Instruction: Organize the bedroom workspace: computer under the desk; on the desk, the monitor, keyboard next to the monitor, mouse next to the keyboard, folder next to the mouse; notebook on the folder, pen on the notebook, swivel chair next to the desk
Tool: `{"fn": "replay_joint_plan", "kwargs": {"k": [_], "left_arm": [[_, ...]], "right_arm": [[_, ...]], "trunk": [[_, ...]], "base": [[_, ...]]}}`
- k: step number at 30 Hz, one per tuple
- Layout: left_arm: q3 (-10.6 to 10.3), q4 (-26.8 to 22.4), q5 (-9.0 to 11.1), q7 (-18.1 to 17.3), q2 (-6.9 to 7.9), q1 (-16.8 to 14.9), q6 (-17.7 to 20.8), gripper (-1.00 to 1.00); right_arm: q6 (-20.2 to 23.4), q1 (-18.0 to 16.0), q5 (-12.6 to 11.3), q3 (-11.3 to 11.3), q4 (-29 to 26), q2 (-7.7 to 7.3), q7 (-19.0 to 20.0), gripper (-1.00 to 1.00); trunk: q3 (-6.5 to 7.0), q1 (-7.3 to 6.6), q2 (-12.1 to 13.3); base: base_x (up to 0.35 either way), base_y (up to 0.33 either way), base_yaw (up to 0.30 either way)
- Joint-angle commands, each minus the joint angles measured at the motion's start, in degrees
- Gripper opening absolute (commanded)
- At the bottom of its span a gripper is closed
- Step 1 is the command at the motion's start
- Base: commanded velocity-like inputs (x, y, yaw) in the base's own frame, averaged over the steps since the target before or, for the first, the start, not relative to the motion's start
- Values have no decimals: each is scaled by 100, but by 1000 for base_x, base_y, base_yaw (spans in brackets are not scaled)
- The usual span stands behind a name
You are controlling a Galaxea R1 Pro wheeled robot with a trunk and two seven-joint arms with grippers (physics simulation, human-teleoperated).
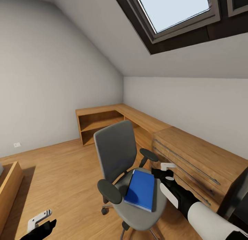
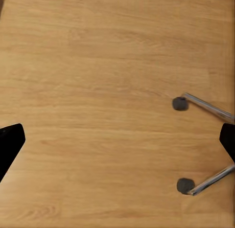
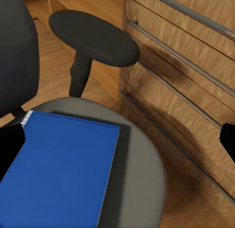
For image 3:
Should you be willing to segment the swivel chair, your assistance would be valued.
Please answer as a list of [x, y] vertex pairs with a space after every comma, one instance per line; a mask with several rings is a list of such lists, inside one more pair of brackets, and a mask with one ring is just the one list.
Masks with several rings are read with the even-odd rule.
[[[68, 97], [32, 109], [119, 126], [117, 147], [98, 228], [160, 228], [167, 199], [166, 168], [154, 142], [117, 111], [82, 98], [92, 62], [132, 66], [140, 58], [137, 42], [115, 25], [88, 13], [58, 10], [48, 19], [52, 33], [76, 50]], [[0, 118], [22, 123], [22, 106], [38, 93], [38, 33], [24, 0], [0, 0]]]

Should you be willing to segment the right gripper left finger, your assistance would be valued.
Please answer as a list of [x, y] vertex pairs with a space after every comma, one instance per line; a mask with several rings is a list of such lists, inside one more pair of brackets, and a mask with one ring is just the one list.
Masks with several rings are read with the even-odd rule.
[[22, 124], [0, 129], [0, 182], [25, 143]]

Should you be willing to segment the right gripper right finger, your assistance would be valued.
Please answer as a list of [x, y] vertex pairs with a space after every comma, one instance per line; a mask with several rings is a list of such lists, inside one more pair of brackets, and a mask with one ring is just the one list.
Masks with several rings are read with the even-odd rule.
[[219, 141], [235, 163], [235, 125], [224, 123]]

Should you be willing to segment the folder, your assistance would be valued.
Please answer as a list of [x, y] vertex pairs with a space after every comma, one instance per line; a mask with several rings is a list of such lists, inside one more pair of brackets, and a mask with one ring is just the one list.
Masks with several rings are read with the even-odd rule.
[[98, 228], [119, 126], [29, 110], [0, 182], [0, 228]]

